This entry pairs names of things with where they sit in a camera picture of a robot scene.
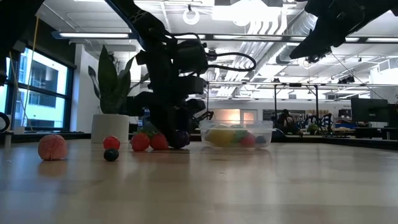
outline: red ball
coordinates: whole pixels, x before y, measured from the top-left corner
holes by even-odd
[[[150,146],[154,150],[167,150],[169,148],[169,143],[162,133],[158,133],[150,140]]]
[[[241,140],[242,147],[254,147],[256,145],[256,137],[248,133],[246,137]]]
[[[49,134],[40,139],[37,151],[46,161],[64,159],[68,155],[67,142],[58,134]]]
[[[139,133],[132,137],[130,144],[134,152],[142,152],[149,147],[150,139],[146,134]]]
[[[120,141],[115,136],[109,136],[104,139],[103,142],[104,149],[116,149],[119,150],[120,148]]]

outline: red tomato toy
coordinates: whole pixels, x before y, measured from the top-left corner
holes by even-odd
[[[256,137],[248,133],[246,137],[241,140],[242,147],[254,147],[256,145]]]
[[[132,137],[130,144],[134,152],[142,152],[149,147],[150,139],[145,133],[139,133]]]
[[[119,150],[120,149],[120,141],[115,136],[106,137],[104,139],[103,145],[104,145],[105,150],[107,150],[107,149]]]
[[[167,150],[169,148],[169,143],[163,134],[158,133],[150,140],[150,146],[154,150]]]

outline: snake plant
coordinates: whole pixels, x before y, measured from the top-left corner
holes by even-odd
[[[131,91],[130,68],[133,60],[134,57],[127,62],[126,68],[118,75],[106,47],[103,46],[98,62],[98,79],[94,69],[88,67],[88,74],[93,81],[95,95],[100,100],[101,111],[104,114],[118,114],[120,107],[126,101]]]

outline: doorway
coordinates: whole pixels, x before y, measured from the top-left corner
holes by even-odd
[[[257,121],[257,110],[241,110],[241,121]]]

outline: potted plant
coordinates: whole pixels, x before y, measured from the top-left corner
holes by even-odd
[[[316,131],[318,131],[318,126],[316,124],[310,124],[307,128],[307,131],[311,134],[314,135]]]
[[[88,74],[93,81],[95,95],[99,98],[103,114],[93,115],[91,142],[102,143],[108,136],[117,137],[121,143],[129,142],[129,116],[120,115],[120,108],[131,91],[130,68],[134,58],[118,75],[116,67],[103,46],[98,62],[98,80],[96,72],[90,66]]]

